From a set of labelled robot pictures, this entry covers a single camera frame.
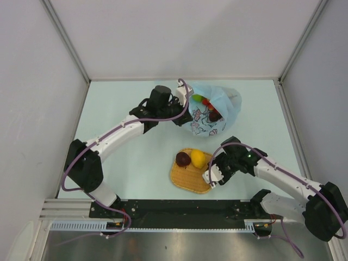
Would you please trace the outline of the yellow fake lemon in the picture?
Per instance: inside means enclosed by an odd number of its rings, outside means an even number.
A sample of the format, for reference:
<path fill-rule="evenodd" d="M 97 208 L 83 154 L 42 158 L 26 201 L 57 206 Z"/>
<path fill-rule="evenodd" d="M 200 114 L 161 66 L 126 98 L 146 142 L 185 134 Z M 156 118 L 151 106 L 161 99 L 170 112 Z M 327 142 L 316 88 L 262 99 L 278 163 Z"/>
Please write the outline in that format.
<path fill-rule="evenodd" d="M 206 156 L 200 150 L 192 150 L 190 153 L 191 163 L 194 167 L 201 169 L 205 166 Z"/>

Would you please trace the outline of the woven bamboo tray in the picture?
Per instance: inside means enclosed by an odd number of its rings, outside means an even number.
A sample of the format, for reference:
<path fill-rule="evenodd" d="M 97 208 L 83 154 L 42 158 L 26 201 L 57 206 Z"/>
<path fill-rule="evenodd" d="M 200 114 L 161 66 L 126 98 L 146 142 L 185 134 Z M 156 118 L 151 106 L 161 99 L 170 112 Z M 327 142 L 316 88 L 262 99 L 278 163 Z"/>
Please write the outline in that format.
<path fill-rule="evenodd" d="M 212 154 L 203 152 L 206 161 L 205 166 L 201 169 L 196 168 L 193 164 L 188 166 L 179 166 L 174 159 L 170 171 L 171 182 L 181 188 L 197 194 L 208 193 L 212 188 L 203 179 L 203 174 L 208 168 L 208 163 L 212 158 Z"/>

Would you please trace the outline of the dark red fake fruit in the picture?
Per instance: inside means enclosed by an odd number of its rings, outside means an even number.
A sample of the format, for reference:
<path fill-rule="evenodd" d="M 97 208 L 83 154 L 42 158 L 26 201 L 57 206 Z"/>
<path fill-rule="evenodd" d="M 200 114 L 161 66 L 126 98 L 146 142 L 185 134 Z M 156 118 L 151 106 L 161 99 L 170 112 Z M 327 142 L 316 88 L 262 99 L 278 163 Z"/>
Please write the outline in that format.
<path fill-rule="evenodd" d="M 179 152 L 176 154 L 176 164 L 179 167 L 186 167 L 191 164 L 191 158 L 187 153 Z"/>

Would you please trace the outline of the blue plastic bag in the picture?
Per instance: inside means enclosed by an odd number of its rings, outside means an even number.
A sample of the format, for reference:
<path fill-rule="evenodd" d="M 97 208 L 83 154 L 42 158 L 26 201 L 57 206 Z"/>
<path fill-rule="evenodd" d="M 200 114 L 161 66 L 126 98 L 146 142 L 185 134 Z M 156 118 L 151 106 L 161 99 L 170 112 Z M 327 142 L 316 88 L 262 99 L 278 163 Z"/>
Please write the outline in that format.
<path fill-rule="evenodd" d="M 236 89 L 202 82 L 190 86 L 194 91 L 188 107 L 192 121 L 183 125 L 186 131 L 207 138 L 221 134 L 235 123 L 242 104 Z"/>

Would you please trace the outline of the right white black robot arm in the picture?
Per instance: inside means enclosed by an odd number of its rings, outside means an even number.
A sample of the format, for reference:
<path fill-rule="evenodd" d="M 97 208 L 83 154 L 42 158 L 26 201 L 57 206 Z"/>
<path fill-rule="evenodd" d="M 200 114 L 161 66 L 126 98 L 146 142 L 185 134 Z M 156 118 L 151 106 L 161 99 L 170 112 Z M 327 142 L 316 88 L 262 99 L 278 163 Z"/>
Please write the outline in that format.
<path fill-rule="evenodd" d="M 274 214 L 297 221 L 325 242 L 346 239 L 347 205 L 337 185 L 297 176 L 267 153 L 232 136 L 213 153 L 202 178 L 214 188 L 224 185 L 236 172 L 265 180 L 287 194 L 283 197 L 272 191 L 259 191 L 251 204 L 255 217 Z"/>

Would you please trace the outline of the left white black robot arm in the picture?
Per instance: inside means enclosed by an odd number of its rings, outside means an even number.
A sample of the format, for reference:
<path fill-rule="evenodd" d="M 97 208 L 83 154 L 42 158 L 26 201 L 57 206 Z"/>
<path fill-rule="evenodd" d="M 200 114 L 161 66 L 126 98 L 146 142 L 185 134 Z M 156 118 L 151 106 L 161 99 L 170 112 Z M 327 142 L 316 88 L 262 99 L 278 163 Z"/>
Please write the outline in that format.
<path fill-rule="evenodd" d="M 160 122 L 172 121 L 177 126 L 193 120 L 189 113 L 192 87 L 178 80 L 178 88 L 172 92 L 166 86 L 155 86 L 148 98 L 143 99 L 115 127 L 89 141 L 76 139 L 71 142 L 67 154 L 61 188 L 68 192 L 65 179 L 73 180 L 77 187 L 101 204 L 101 211 L 115 217 L 120 211 L 120 198 L 104 181 L 102 163 L 120 146 L 143 135 Z"/>

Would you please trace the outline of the light green fake fruit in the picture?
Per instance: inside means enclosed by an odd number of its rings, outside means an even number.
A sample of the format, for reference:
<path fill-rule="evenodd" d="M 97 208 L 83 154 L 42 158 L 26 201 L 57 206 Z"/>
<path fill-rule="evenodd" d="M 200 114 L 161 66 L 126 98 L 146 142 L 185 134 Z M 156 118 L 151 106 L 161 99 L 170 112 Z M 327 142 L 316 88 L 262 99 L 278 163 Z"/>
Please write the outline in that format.
<path fill-rule="evenodd" d="M 201 103 L 204 100 L 204 97 L 201 95 L 194 94 L 191 96 L 192 100 L 198 103 Z"/>

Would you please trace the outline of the fake strawberries cluster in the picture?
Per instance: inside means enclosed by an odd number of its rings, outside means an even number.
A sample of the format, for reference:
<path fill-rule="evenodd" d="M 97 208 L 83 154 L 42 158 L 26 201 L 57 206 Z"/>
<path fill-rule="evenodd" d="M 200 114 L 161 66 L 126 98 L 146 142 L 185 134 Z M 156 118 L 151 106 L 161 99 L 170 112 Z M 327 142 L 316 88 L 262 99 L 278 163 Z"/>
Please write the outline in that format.
<path fill-rule="evenodd" d="M 211 104 L 209 99 L 203 98 L 201 103 L 206 106 L 210 112 L 219 114 L 218 110 Z"/>

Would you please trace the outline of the dark brown fake fruit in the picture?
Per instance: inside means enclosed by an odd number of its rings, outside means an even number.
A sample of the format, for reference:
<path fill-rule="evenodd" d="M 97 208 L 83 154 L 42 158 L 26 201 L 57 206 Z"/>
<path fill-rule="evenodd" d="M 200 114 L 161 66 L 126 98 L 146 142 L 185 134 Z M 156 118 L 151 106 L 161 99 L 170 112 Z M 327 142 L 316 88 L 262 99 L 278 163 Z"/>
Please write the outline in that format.
<path fill-rule="evenodd" d="M 221 115 L 215 111 L 213 111 L 209 114 L 209 121 L 210 122 L 217 122 L 220 119 L 221 119 Z"/>

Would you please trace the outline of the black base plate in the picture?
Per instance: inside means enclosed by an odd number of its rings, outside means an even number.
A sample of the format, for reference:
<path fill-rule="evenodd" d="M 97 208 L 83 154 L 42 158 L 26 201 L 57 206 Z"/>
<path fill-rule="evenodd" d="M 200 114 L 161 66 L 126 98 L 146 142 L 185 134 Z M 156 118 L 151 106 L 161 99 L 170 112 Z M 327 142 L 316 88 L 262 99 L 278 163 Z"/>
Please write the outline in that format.
<path fill-rule="evenodd" d="M 116 204 L 138 229 L 232 229 L 245 220 L 274 221 L 259 203 L 242 200 L 123 200 Z"/>

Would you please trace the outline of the aluminium frame rail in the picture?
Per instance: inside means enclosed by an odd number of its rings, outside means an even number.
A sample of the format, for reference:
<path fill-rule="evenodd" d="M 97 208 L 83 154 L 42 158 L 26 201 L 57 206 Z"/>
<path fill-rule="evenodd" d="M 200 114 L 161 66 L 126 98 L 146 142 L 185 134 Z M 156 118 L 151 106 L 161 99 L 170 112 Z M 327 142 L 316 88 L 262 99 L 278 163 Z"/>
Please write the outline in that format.
<path fill-rule="evenodd" d="M 327 210 L 327 205 L 322 200 L 313 197 L 306 204 L 300 204 L 293 199 L 267 194 L 263 199 L 252 199 L 251 202 L 259 203 L 268 214 L 283 216 L 290 220 L 302 222 L 305 216 L 312 214 L 318 216 L 321 209 Z M 41 216 L 59 219 L 120 219 L 126 212 L 105 208 L 92 200 L 52 199 L 43 204 Z"/>

